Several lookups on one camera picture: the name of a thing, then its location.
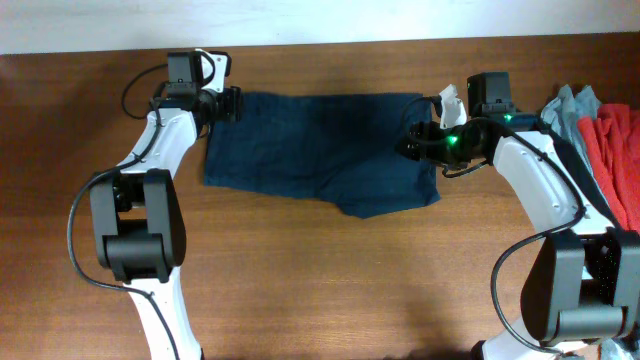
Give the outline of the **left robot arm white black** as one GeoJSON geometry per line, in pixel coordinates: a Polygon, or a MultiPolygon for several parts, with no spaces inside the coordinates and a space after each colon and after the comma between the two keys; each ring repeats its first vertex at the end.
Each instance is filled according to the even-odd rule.
{"type": "Polygon", "coordinates": [[[242,93],[201,89],[151,99],[127,157],[88,187],[96,253],[136,307],[154,359],[201,359],[181,286],[186,228],[173,179],[203,127],[241,118],[242,93]]]}

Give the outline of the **navy blue shorts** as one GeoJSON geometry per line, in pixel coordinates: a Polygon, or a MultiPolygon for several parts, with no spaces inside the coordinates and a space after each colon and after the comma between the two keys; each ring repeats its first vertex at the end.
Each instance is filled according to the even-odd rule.
{"type": "Polygon", "coordinates": [[[207,186],[318,199],[361,219],[429,206],[436,169],[396,151],[430,113],[416,93],[243,97],[240,121],[208,137],[207,186]]]}

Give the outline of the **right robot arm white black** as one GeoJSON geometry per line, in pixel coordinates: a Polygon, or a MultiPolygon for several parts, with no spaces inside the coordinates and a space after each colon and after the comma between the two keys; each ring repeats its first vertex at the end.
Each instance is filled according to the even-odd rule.
{"type": "Polygon", "coordinates": [[[494,167],[534,226],[533,235],[511,245],[493,266],[491,301],[504,330],[479,341],[472,358],[572,359],[588,345],[636,333],[639,235],[590,201],[548,132],[487,118],[449,129],[422,122],[411,125],[395,149],[441,167],[447,177],[472,172],[472,160],[494,167]],[[521,291],[520,316],[509,322],[498,297],[499,271],[534,242],[541,248],[521,291]]]}

